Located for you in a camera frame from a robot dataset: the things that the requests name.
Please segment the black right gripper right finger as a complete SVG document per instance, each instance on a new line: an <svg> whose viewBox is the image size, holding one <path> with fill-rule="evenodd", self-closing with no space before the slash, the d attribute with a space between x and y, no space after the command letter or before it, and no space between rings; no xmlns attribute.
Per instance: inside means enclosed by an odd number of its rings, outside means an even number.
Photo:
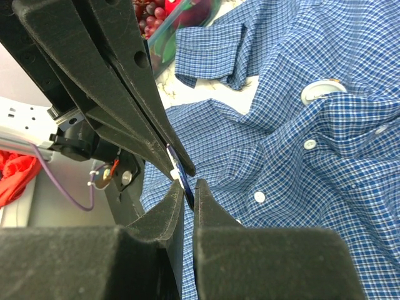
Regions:
<svg viewBox="0 0 400 300"><path fill-rule="evenodd" d="M196 238L201 232L219 236L243 238L246 230L214 198L205 179L198 179L194 199L194 230Z"/></svg>

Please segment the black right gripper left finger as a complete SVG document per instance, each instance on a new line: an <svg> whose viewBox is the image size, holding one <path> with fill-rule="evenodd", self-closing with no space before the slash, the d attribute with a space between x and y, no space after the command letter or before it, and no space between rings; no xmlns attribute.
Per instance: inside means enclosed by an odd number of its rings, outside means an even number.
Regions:
<svg viewBox="0 0 400 300"><path fill-rule="evenodd" d="M162 201L126 228L142 241L156 241L162 247L182 247L183 225L184 191L175 180Z"/></svg>

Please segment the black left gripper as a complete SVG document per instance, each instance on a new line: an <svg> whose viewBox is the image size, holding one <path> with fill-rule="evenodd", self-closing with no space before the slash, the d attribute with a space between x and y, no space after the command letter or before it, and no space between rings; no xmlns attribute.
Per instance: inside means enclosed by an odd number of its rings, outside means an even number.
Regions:
<svg viewBox="0 0 400 300"><path fill-rule="evenodd" d="M166 116L131 1L1 1L1 45L51 103L47 114L58 126L51 150L75 161L118 161L111 182L119 192L141 173L128 152L168 175L172 146L195 175Z"/></svg>

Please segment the round blue brooch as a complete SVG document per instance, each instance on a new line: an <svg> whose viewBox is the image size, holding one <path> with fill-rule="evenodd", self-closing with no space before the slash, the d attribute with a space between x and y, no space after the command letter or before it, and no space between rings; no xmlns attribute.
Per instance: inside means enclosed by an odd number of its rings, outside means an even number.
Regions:
<svg viewBox="0 0 400 300"><path fill-rule="evenodd" d="M170 144L166 145L167 155L171 161L173 169L170 171L170 175L174 180L178 180L181 187L184 190L184 194L186 197L186 202L189 208L193 211L194 210L194 194L191 191L191 188L188 183L188 178L186 172L183 168L183 164L180 162L177 153L173 149Z"/></svg>

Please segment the blue checked shirt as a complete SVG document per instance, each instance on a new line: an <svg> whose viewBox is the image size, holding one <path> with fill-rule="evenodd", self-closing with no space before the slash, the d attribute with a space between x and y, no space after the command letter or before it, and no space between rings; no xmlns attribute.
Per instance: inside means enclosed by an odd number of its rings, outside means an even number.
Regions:
<svg viewBox="0 0 400 300"><path fill-rule="evenodd" d="M215 200L253 228L323 227L368 299L399 298L399 2L246 1L179 39L175 76L258 85L246 114L215 99L167 116ZM302 90L338 79L305 106Z"/></svg>

